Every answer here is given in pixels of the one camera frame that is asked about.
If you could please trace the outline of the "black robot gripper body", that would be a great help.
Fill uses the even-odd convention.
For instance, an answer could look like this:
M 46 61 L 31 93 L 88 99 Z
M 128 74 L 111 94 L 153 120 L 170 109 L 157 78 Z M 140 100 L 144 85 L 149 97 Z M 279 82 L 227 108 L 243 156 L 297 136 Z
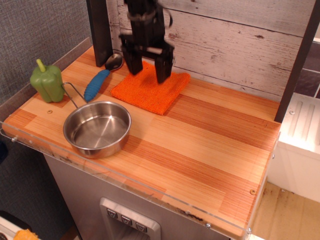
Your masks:
M 162 12 L 127 13 L 131 33 L 122 33 L 121 47 L 135 48 L 143 57 L 155 61 L 155 54 L 174 51 L 165 41 L 165 20 Z

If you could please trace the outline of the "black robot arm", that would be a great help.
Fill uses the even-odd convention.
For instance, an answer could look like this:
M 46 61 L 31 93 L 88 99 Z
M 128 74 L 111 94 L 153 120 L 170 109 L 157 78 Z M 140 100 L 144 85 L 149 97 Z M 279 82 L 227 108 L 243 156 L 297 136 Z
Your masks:
M 171 76 L 174 47 L 165 41 L 164 8 L 156 0 L 125 0 L 132 34 L 120 34 L 121 49 L 130 73 L 143 70 L 142 58 L 154 60 L 156 79 Z

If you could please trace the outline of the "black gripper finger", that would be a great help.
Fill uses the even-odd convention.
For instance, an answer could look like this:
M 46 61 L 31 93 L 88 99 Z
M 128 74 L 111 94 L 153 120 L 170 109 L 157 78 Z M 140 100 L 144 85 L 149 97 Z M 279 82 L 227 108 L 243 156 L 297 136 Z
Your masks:
M 141 53 L 132 47 L 122 46 L 121 49 L 130 73 L 138 74 L 143 69 Z
M 162 84 L 167 78 L 171 76 L 174 62 L 173 51 L 155 54 L 154 66 L 156 79 L 159 84 Z

